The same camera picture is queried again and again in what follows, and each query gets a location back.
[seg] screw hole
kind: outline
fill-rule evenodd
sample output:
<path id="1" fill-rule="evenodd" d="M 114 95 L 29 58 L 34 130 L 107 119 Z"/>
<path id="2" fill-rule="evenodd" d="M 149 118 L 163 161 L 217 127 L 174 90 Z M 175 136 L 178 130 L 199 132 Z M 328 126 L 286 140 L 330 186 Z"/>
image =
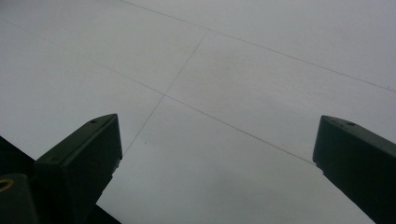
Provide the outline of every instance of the screw hole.
<path id="1" fill-rule="evenodd" d="M 12 179 L 1 179 L 0 180 L 0 192 L 3 192 L 14 185 L 14 181 Z"/>

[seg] white tile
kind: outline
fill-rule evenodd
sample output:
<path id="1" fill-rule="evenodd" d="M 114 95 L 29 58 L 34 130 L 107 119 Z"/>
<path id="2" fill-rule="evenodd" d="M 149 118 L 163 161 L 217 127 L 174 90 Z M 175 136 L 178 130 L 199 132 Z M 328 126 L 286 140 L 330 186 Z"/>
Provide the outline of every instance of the white tile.
<path id="1" fill-rule="evenodd" d="M 396 91 L 395 1 L 127 1 Z"/>
<path id="2" fill-rule="evenodd" d="M 165 92 L 206 30 L 115 0 L 5 1 L 0 17 Z"/>
<path id="3" fill-rule="evenodd" d="M 120 120 L 125 151 L 161 95 L 0 21 L 0 135 L 37 159 L 85 122 Z"/>
<path id="4" fill-rule="evenodd" d="M 321 115 L 396 142 L 396 94 L 209 33 L 168 95 L 311 161 Z"/>
<path id="5" fill-rule="evenodd" d="M 99 204 L 121 223 L 373 223 L 314 165 L 167 97 Z"/>

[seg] white surface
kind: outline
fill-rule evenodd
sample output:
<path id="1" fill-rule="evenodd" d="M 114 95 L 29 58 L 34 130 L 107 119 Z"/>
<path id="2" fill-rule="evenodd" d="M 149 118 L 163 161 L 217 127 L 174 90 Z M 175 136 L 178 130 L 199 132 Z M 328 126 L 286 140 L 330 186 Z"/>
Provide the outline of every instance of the white surface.
<path id="1" fill-rule="evenodd" d="M 396 91 L 396 2 L 126 0 Z"/>
<path id="2" fill-rule="evenodd" d="M 165 92 L 206 30 L 114 0 L 17 0 L 0 18 Z"/>
<path id="3" fill-rule="evenodd" d="M 396 142 L 396 94 L 209 33 L 168 95 L 312 161 L 321 115 Z"/>
<path id="4" fill-rule="evenodd" d="M 373 223 L 314 165 L 169 98 L 99 204 L 136 224 Z"/>
<path id="5" fill-rule="evenodd" d="M 117 113 L 123 151 L 161 95 L 0 21 L 0 135 L 37 159 L 91 119 Z"/>
<path id="6" fill-rule="evenodd" d="M 128 1 L 0 1 L 0 135 L 36 159 L 118 113 L 123 223 L 373 223 L 282 150 L 321 114 L 395 141 L 394 1 Z"/>

